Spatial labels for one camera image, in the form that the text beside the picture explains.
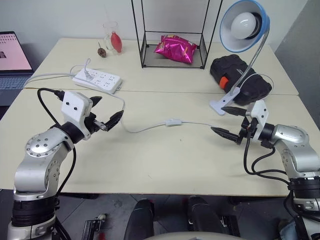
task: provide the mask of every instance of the table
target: table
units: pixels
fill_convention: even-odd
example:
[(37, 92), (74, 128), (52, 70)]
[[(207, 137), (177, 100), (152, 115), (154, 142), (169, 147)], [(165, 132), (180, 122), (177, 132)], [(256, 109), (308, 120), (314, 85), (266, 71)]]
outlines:
[[(121, 102), (93, 90), (79, 90), (88, 97), (103, 96), (92, 109), (106, 121)], [(208, 123), (238, 133), (242, 117), (219, 116), (208, 106), (217, 93), (120, 91), (126, 100), (124, 124), (131, 130), (170, 118)], [(61, 102), (43, 93), (49, 109), (62, 122)], [(268, 122), (304, 128), (310, 144), (320, 154), (320, 132), (296, 95), (270, 95), (266, 99)], [(24, 157), (27, 140), (53, 125), (37, 100), (35, 89), (24, 89), (0, 121), (0, 189), (12, 189), (14, 174)], [(120, 124), (110, 132), (99, 131), (76, 145), (77, 162), (63, 191), (72, 193), (150, 193), (227, 196), (284, 196), (287, 187), (275, 180), (247, 175), (243, 168), (244, 145), (223, 139), (208, 126), (183, 124), (128, 133)], [(270, 150), (252, 144), (248, 164)], [(69, 171), (72, 153), (61, 165), (60, 183)], [(257, 169), (283, 169), (280, 155), (261, 161)]]
[[(223, 93), (209, 73), (211, 63), (215, 58), (230, 55), (221, 43), (213, 42), (208, 55), (205, 69), (181, 68), (141, 68), (138, 44), (136, 40), (123, 41), (123, 53), (108, 55), (101, 58), (97, 54), (98, 41), (101, 39), (61, 38), (51, 50), (35, 75), (44, 73), (68, 73), (77, 64), (84, 64), (91, 58), (89, 68), (100, 69), (123, 79), (121, 91), (143, 91), (164, 93)], [(258, 46), (238, 55), (247, 63), (251, 60)], [(265, 45), (253, 65), (257, 73), (266, 74), (274, 81), (271, 94), (298, 95), (298, 91), (279, 63), (269, 45)], [(28, 88), (53, 89), (85, 89), (75, 85), (69, 77), (39, 80), (30, 82)]]

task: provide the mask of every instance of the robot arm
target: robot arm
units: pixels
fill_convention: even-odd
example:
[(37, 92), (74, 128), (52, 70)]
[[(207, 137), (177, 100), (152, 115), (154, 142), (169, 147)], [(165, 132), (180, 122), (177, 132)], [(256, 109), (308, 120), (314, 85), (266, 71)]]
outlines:
[(99, 129), (109, 131), (121, 119), (123, 110), (106, 123), (97, 121), (91, 112), (101, 97), (88, 98), (77, 92), (62, 92), (61, 111), (66, 121), (33, 136), (25, 146), (25, 156), (14, 177), (12, 220), (8, 240), (57, 237), (55, 206), (60, 166), (74, 144), (88, 140)]
[(240, 144), (248, 132), (253, 141), (261, 141), (266, 148), (275, 147), (290, 181), (297, 232), (301, 239), (320, 239), (320, 158), (309, 144), (307, 132), (297, 126), (266, 123), (269, 115), (263, 100), (251, 103), (247, 110), (239, 107), (224, 107), (224, 111), (244, 117), (238, 135), (226, 129), (211, 129), (223, 138)]

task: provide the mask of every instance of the blue lamp shade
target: blue lamp shade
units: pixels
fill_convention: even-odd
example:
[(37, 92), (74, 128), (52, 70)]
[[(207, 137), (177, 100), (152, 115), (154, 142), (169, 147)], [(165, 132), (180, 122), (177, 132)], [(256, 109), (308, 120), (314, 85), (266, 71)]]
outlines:
[[(256, 33), (253, 36), (238, 39), (232, 34), (232, 24), (242, 13), (251, 13), (257, 19)], [(255, 45), (270, 27), (270, 19), (260, 3), (254, 0), (240, 0), (225, 12), (220, 24), (220, 40), (225, 49), (232, 53), (240, 53)]]

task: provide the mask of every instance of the power strip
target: power strip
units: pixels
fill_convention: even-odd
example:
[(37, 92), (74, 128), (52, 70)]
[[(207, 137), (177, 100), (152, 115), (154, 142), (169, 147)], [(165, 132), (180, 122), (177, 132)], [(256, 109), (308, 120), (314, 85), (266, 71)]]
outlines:
[(122, 79), (119, 76), (90, 68), (87, 68), (86, 70), (93, 77), (93, 79), (87, 79), (85, 69), (83, 68), (77, 73), (77, 75), (75, 75), (76, 78), (74, 77), (72, 79), (76, 85), (109, 94), (114, 94), (121, 88)]

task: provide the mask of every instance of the small round object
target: small round object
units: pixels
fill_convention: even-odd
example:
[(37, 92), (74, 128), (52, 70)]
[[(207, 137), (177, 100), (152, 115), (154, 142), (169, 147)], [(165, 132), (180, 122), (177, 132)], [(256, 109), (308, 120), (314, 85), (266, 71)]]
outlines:
[(246, 39), (256, 28), (256, 18), (250, 12), (243, 12), (236, 16), (231, 24), (231, 34), (236, 39)]
[(104, 50), (102, 47), (100, 47), (100, 48), (98, 49), (98, 55), (99, 55), (100, 57), (102, 57), (102, 58), (105, 58), (105, 57), (107, 56), (107, 52), (106, 52), (106, 50)]

